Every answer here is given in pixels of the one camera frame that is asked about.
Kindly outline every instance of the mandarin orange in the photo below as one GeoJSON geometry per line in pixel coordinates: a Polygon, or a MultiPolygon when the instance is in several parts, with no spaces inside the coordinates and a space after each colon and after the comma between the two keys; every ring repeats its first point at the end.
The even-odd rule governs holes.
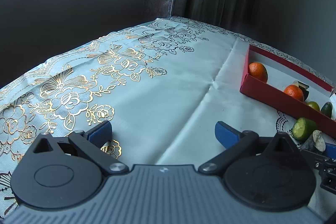
{"type": "Polygon", "coordinates": [[[268,74],[265,66],[258,62],[249,64],[249,74],[260,81],[267,83],[268,74]]]}
{"type": "Polygon", "coordinates": [[[299,100],[301,102],[304,101],[303,92],[296,85],[289,85],[288,87],[285,88],[285,90],[283,92],[286,93],[286,94],[288,94],[289,96],[292,96],[296,100],[299,100]]]}

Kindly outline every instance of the green fruit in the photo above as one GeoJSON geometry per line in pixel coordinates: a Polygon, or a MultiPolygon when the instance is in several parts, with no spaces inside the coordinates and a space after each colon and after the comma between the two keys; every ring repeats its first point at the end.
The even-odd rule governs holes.
{"type": "Polygon", "coordinates": [[[307,105],[309,105],[311,108],[313,108],[313,109],[315,109],[315,110],[317,110],[317,111],[320,111],[320,107],[319,107],[319,105],[317,104],[317,102],[313,102],[313,101],[311,101],[311,102],[308,102],[307,105]]]}
{"type": "Polygon", "coordinates": [[[314,130],[317,130],[317,125],[314,121],[307,118],[300,118],[292,128],[292,135],[299,141],[305,141],[314,130]]]}
{"type": "Polygon", "coordinates": [[[331,118],[331,113],[333,112],[333,105],[331,102],[326,102],[321,108],[321,113],[331,118]]]}

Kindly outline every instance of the wall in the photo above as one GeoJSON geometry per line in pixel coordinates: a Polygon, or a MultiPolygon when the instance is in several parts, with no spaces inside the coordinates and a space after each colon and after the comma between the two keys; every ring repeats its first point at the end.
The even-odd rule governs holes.
{"type": "Polygon", "coordinates": [[[144,0],[0,0],[0,87],[47,58],[143,22],[144,0]]]}
{"type": "Polygon", "coordinates": [[[260,0],[254,38],[336,82],[335,0],[260,0]]]}

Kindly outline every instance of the gray ribbed plate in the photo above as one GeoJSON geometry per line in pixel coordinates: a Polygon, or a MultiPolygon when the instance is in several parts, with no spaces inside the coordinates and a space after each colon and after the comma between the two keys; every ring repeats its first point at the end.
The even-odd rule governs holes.
{"type": "Polygon", "coordinates": [[[236,201],[215,176],[192,165],[135,165],[110,177],[85,204],[59,212],[20,206],[4,224],[322,224],[307,207],[284,213],[256,211],[236,201]]]}

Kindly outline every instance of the tablecloth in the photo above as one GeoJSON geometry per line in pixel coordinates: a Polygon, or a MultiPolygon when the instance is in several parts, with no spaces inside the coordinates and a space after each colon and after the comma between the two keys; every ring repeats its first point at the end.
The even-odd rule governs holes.
{"type": "MultiPolygon", "coordinates": [[[[17,206],[11,174],[44,131],[63,137],[109,120],[114,140],[105,151],[125,164],[195,167],[224,149],[214,135],[217,121],[261,136],[289,132],[292,117],[239,92],[249,43],[332,84],[299,60],[248,37],[170,17],[50,58],[1,89],[0,217],[17,206]]],[[[318,189],[310,204],[323,217],[336,209],[332,202],[321,206],[326,196],[318,189]]]]}

